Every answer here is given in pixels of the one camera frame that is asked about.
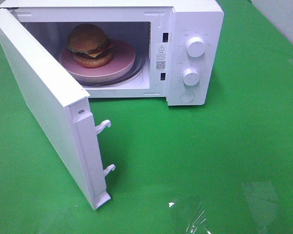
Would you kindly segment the round white door button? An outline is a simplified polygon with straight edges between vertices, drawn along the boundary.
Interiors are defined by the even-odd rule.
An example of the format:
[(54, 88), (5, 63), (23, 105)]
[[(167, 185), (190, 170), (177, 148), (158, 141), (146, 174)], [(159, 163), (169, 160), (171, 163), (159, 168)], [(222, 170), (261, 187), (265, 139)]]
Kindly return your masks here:
[(192, 91), (185, 91), (180, 95), (180, 100), (184, 103), (191, 103), (194, 101), (195, 94)]

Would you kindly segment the pink round plate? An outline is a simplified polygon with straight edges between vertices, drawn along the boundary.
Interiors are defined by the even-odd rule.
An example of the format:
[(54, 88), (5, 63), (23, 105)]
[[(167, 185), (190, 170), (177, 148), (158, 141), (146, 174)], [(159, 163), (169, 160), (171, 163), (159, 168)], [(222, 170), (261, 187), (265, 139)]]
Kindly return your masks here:
[(104, 86), (119, 82), (133, 68), (136, 53), (126, 42), (114, 39), (112, 43), (112, 60), (104, 66), (84, 68), (76, 62), (68, 49), (61, 53), (59, 62), (73, 78), (84, 85)]

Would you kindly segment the white microwave door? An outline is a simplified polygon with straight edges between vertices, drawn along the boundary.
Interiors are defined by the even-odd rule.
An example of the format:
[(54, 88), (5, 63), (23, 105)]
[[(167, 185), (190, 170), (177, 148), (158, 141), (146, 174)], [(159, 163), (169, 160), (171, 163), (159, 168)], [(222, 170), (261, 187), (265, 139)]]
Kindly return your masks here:
[(22, 96), (93, 209), (110, 200), (89, 93), (7, 10), (0, 9), (0, 43)]

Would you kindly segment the burger with lettuce and tomato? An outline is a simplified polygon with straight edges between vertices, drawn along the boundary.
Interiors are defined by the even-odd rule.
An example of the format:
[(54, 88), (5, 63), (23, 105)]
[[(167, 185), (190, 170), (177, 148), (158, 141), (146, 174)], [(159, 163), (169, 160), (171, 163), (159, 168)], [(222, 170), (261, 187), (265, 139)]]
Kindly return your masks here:
[(84, 68), (98, 68), (111, 62), (112, 42), (98, 26), (84, 23), (68, 35), (67, 48), (75, 61)]

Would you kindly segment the glass microwave turntable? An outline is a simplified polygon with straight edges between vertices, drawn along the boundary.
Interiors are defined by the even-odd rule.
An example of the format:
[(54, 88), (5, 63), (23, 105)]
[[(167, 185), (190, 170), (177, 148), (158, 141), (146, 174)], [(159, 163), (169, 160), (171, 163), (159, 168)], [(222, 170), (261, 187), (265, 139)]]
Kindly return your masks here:
[(100, 81), (100, 82), (86, 82), (86, 81), (81, 81), (79, 80), (78, 83), (80, 83), (81, 85), (85, 85), (85, 86), (109, 86), (109, 85), (114, 85), (117, 83), (121, 83), (124, 82), (126, 80), (129, 80), (133, 77), (135, 77), (136, 75), (140, 74), (140, 72), (142, 71), (143, 67), (145, 65), (145, 58), (144, 57), (138, 57), (135, 59), (135, 62), (132, 66), (132, 68), (125, 73), (124, 75), (120, 76), (119, 78), (113, 78), (112, 80), (109, 81)]

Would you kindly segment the lower white microwave knob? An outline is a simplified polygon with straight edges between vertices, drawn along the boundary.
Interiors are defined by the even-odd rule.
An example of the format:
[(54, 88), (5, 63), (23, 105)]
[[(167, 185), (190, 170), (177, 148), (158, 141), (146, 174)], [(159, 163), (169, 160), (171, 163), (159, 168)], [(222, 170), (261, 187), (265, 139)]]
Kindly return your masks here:
[(192, 68), (188, 68), (183, 72), (183, 83), (187, 86), (194, 86), (196, 84), (198, 84), (200, 81), (200, 72), (192, 69)]

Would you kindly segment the white microwave knob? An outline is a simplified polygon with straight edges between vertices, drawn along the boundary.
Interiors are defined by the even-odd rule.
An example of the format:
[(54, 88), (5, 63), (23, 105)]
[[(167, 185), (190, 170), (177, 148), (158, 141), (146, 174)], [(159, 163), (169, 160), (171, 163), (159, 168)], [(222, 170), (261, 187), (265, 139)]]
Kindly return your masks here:
[(183, 72), (183, 83), (187, 86), (194, 86), (196, 84), (198, 84), (200, 81), (200, 72), (192, 69), (192, 68), (188, 68)]
[(187, 53), (190, 57), (197, 58), (204, 54), (206, 41), (203, 37), (194, 36), (186, 42)]

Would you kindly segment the white microwave oven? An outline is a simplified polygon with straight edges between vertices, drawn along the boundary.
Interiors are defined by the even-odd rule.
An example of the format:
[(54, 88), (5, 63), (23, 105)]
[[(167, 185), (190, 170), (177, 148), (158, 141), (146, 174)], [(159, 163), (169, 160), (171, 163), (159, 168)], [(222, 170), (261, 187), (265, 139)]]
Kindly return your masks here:
[[(69, 33), (84, 23), (100, 27), (111, 42), (129, 44), (136, 59), (145, 58), (140, 74), (124, 82), (100, 87), (79, 83), (88, 98), (165, 97), (170, 106), (205, 102), (224, 17), (214, 0), (7, 0), (2, 8), (59, 64), (61, 53), (68, 49)], [(190, 57), (186, 49), (186, 42), (194, 36), (207, 43), (197, 58)], [(194, 86), (183, 83), (188, 68), (200, 72)], [(180, 100), (185, 91), (194, 92), (193, 102)]]

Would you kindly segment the upper white microwave knob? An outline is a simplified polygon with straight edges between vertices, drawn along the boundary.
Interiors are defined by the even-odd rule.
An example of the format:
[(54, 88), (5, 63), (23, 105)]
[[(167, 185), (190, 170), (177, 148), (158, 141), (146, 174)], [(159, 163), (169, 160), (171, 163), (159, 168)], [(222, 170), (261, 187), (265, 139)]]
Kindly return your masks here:
[(187, 53), (190, 57), (197, 58), (204, 54), (206, 41), (203, 37), (194, 36), (186, 42)]

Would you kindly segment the green table mat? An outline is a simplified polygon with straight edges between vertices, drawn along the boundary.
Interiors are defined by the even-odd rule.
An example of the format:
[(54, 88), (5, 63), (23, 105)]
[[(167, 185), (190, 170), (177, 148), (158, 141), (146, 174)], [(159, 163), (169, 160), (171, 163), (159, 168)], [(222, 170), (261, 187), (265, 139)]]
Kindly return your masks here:
[(92, 99), (111, 200), (91, 209), (0, 45), (0, 234), (165, 234), (198, 195), (213, 234), (293, 234), (293, 46), (248, 0), (225, 16), (206, 103)]

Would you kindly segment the clear tape patch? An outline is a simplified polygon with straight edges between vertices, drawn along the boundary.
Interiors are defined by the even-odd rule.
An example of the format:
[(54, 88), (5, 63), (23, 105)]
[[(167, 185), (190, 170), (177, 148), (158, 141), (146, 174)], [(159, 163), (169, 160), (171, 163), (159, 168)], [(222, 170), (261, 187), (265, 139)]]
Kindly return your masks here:
[(168, 200), (168, 217), (162, 222), (166, 234), (209, 234), (206, 209), (198, 195)]

